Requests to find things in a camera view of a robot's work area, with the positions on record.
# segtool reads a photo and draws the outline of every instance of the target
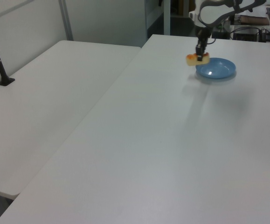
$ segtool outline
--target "floor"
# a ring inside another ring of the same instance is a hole
[[[150,38],[152,34],[164,34],[164,16],[159,17],[154,24],[149,27],[147,36]],[[171,35],[174,36],[195,36],[194,23],[191,19],[186,18],[171,18]],[[0,216],[12,203],[12,200],[0,197]]]

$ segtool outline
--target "white wall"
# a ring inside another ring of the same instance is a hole
[[[0,57],[8,75],[66,40],[58,0],[34,0],[0,17]]]
[[[66,0],[75,41],[142,47],[145,0]]]
[[[159,0],[146,0],[146,23],[149,28],[164,12],[164,1],[159,7]]]

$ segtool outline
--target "desk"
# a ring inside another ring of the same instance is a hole
[[[0,195],[14,199],[140,48],[61,41],[0,86]]]
[[[153,35],[0,224],[270,223],[270,45],[216,40],[214,82],[195,42]]]

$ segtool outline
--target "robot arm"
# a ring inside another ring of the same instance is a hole
[[[263,5],[266,0],[196,0],[195,34],[198,37],[196,46],[197,60],[202,61],[208,38],[213,27],[217,26],[227,17],[252,10]]]

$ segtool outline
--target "bread piece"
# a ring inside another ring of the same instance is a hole
[[[197,60],[197,55],[193,54],[193,55],[187,55],[186,60],[187,60],[187,64],[189,66],[194,66],[194,65],[200,65],[200,64],[207,64],[209,63],[209,53],[205,53],[203,55],[203,59],[202,61],[198,61]]]

